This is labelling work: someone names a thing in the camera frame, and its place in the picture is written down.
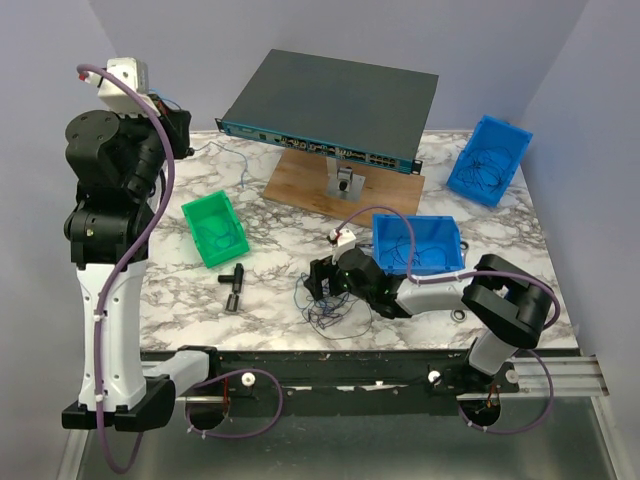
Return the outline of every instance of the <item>wooden board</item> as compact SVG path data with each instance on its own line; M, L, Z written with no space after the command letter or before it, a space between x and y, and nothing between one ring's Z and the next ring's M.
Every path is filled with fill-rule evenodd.
M393 207L405 215L417 213L424 185L424 177L421 175L405 175L347 161L340 161L340 166L349 166L353 168L354 174L366 177L358 203L326 195L329 177L324 156L292 149L286 149L282 154L263 196L268 200L340 220L371 205ZM353 223L370 227L374 213L384 211L365 212L355 218Z

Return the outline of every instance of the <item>blue cable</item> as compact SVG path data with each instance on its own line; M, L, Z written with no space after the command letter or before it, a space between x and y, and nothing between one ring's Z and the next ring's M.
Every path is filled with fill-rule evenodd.
M160 97L160 100L162 100L164 103L172 103L175 107L178 108L178 110L182 110L182 107L180 105L178 105L176 102L174 102L170 98L167 98L164 95L162 95L162 93L160 93L155 88L150 88L149 91L158 95L158 97Z
M224 151L229 152L229 153L235 153L236 155L240 155L242 158L244 158L244 170L242 171L242 175L240 175L240 186L242 186L242 188L244 188L244 176L249 171L249 160L247 160L247 157L243 153L236 152L234 150L230 150L227 147L225 147L224 145L220 145L219 143L216 143L216 142L213 142L213 141L209 141L204 146L194 149L194 152L199 152L200 150L204 150L209 145L215 145L216 147L218 147L221 150L224 150Z

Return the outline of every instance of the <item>white marble surface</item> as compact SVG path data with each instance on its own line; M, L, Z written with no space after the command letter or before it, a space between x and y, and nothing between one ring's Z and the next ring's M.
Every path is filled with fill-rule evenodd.
M467 265L475 265L484 253L497 253L542 278L559 293L544 235L520 171L496 209L474 204L446 188L449 173L468 138L464 133L425 133L418 152L426 177L418 213L452 215L456 219L462 238L470 245ZM246 186L239 185L244 160L217 146L209 145L194 157L177 162L169 208L151 238L141 304L143 349L169 350L188 344L227 350L464 348L483 331L473 315L459 324L453 322L450 312L396 320L374 313L370 330L358 338L322 338L303 320L293 292L300 274L308 272L309 262L329 254L325 236L339 222L262 198L280 158L280 148L217 132L192 135L194 148L209 141L247 156ZM218 190L229 196L245 227L251 251L207 269L180 206ZM354 230L362 240L371 238L370 229ZM245 281L241 311L230 315L224 311L230 286L218 284L217 275L231 273L236 261L244 264ZM305 295L305 291L299 292L301 303ZM366 330L369 321L369 310L358 302L339 325L323 333L332 338L351 336ZM563 303L560 320L543 333L540 347L576 345Z

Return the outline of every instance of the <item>blue plastic crate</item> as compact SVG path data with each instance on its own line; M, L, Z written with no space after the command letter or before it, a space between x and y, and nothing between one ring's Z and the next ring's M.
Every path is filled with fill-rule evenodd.
M507 190L531 142L532 133L485 115L458 156L447 186L495 207Z
M453 217L407 216L416 236L411 271L433 275L464 268L460 231ZM409 232L396 215L373 215L373 258L387 273L407 271Z

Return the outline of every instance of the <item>gray wall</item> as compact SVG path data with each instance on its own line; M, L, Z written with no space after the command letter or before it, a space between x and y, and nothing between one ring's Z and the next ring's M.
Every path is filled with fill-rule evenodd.
M90 0L119 55L215 128L271 48L441 75L428 125L517 120L586 0Z
M0 478L55 478L60 412L82 379L82 302L62 225L64 129L96 108L80 62L114 51L85 0L3 2L0 52Z
M640 2L591 0L524 115L523 162L580 345L640 475Z

